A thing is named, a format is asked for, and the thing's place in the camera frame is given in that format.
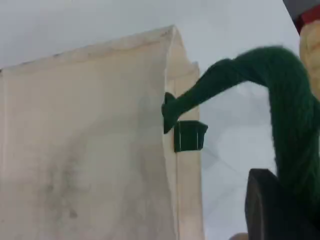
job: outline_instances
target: green yarn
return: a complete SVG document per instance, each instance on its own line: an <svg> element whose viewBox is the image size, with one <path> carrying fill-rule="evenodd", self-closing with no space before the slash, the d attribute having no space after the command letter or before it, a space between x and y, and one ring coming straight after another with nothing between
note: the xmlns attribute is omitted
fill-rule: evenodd
<svg viewBox="0 0 320 240"><path fill-rule="evenodd" d="M164 132L181 114L246 81L268 88L278 180L314 222L320 213L320 104L304 66L289 50L263 47L218 61L190 90L162 106Z"/></svg>

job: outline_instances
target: paper bag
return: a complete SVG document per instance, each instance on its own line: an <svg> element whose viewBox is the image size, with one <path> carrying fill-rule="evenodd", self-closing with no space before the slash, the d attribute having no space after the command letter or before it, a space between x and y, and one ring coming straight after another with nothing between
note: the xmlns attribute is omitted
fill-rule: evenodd
<svg viewBox="0 0 320 240"><path fill-rule="evenodd" d="M174 27L3 69L1 239L202 239L199 152L161 114L198 77Z"/></svg>

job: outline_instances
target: stain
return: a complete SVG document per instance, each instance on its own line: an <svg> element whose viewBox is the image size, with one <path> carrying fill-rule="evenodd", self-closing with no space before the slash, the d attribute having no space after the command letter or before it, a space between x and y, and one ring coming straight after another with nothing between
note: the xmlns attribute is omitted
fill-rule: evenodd
<svg viewBox="0 0 320 240"><path fill-rule="evenodd" d="M76 212L74 209L70 209L70 210L69 210L69 217L70 217L71 219L76 219L76 218L78 217L78 214L77 214L77 212Z"/></svg>

